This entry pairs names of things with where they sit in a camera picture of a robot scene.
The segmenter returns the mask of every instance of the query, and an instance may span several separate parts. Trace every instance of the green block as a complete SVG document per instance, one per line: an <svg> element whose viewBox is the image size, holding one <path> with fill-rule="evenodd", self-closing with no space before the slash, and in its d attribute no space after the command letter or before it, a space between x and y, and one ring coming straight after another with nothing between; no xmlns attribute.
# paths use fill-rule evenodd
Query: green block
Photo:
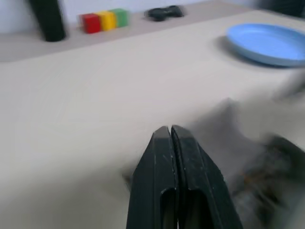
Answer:
<svg viewBox="0 0 305 229"><path fill-rule="evenodd" d="M115 14L116 27L124 27L128 25L128 11L123 9L113 9L110 10Z"/></svg>

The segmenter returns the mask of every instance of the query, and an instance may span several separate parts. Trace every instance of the yellow block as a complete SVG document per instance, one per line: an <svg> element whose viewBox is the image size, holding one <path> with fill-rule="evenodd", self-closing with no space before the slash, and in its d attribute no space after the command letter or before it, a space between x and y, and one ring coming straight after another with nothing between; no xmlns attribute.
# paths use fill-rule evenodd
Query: yellow block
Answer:
<svg viewBox="0 0 305 229"><path fill-rule="evenodd" d="M100 17L102 31L109 31L115 29L116 20L114 13L109 11L101 11L95 14Z"/></svg>

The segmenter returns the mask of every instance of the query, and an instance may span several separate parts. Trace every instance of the red block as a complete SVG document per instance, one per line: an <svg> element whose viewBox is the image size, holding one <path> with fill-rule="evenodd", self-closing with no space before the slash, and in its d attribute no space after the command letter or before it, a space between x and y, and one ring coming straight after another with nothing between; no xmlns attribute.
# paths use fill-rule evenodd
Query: red block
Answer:
<svg viewBox="0 0 305 229"><path fill-rule="evenodd" d="M101 31L100 17L94 13L81 15L81 21L86 33L95 33Z"/></svg>

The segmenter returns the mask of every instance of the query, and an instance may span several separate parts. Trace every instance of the black game controller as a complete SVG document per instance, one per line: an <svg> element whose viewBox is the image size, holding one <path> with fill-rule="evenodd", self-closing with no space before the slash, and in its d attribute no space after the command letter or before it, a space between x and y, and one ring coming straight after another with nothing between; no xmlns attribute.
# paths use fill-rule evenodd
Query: black game controller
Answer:
<svg viewBox="0 0 305 229"><path fill-rule="evenodd" d="M179 18L184 16L182 10L178 6L151 9L147 11L145 15L154 21L164 21L168 17Z"/></svg>

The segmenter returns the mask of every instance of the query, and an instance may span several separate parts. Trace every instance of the blurred object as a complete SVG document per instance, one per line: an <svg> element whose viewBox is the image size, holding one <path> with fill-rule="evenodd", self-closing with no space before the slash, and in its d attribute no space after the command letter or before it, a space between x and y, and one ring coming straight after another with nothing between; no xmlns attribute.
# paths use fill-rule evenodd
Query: blurred object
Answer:
<svg viewBox="0 0 305 229"><path fill-rule="evenodd" d="M305 0L273 0L269 10L289 16L301 18L305 6Z"/></svg>
<svg viewBox="0 0 305 229"><path fill-rule="evenodd" d="M290 200L292 187L304 187L304 174L304 152L282 137L273 137L266 151L235 177L230 190L244 228L274 228L279 215L283 228L296 207Z"/></svg>
<svg viewBox="0 0 305 229"><path fill-rule="evenodd" d="M294 67L305 64L305 34L271 24L240 24L227 38L237 53L257 62Z"/></svg>
<svg viewBox="0 0 305 229"><path fill-rule="evenodd" d="M155 8L147 11L145 15L154 21L164 21L168 17L183 17L184 13L178 6L169 6L166 8Z"/></svg>
<svg viewBox="0 0 305 229"><path fill-rule="evenodd" d="M40 30L47 42L58 42L66 37L57 0L29 0Z"/></svg>

